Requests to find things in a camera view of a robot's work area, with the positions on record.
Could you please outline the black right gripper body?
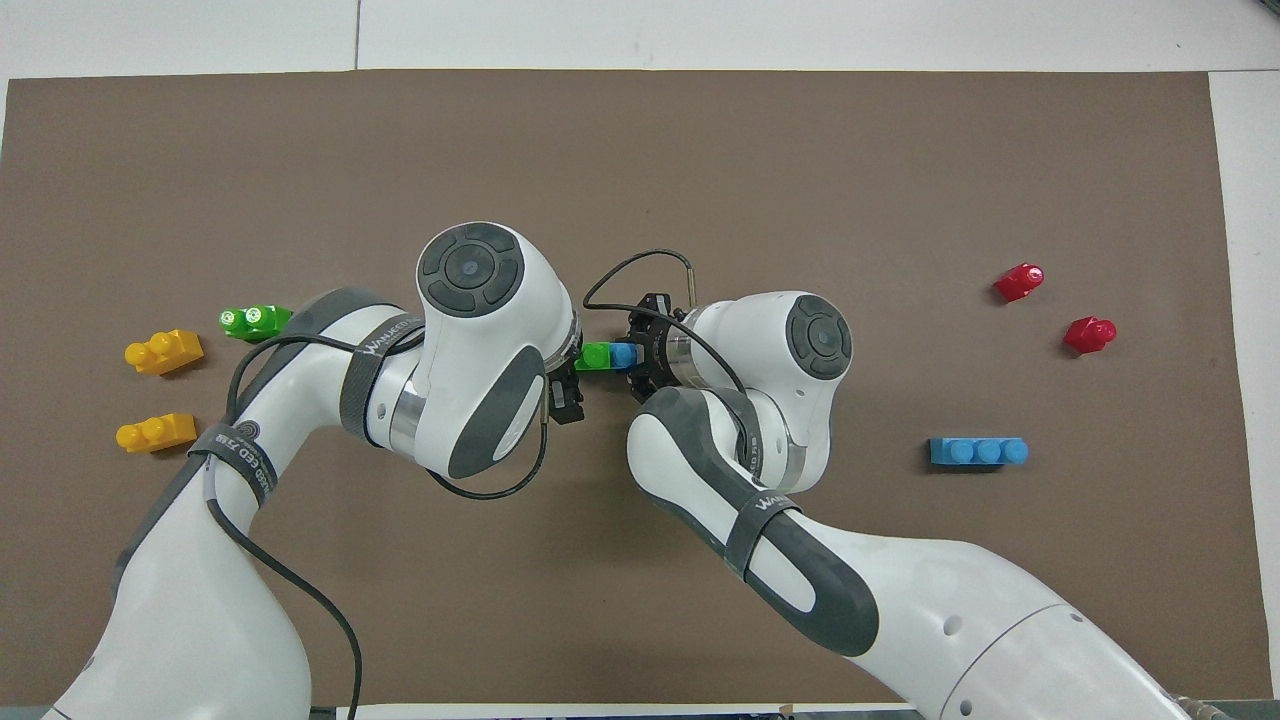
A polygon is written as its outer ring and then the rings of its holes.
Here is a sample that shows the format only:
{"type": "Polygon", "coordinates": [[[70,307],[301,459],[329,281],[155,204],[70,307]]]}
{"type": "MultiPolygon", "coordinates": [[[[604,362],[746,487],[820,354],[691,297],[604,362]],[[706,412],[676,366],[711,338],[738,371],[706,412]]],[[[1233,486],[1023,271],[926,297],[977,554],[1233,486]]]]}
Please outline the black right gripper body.
{"type": "Polygon", "coordinates": [[[671,324],[684,318],[668,293],[646,293],[645,307],[655,313],[645,329],[645,360],[654,386],[691,384],[691,340],[671,324]]]}

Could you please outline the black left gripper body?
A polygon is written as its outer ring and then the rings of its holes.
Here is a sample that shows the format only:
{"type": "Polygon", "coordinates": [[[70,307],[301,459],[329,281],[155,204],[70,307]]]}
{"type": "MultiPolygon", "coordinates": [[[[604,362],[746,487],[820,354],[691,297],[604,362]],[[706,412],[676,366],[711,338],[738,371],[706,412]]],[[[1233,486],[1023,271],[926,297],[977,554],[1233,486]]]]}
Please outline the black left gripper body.
{"type": "Polygon", "coordinates": [[[584,396],[576,370],[554,370],[547,379],[550,419],[561,425],[581,421],[584,396]]]}

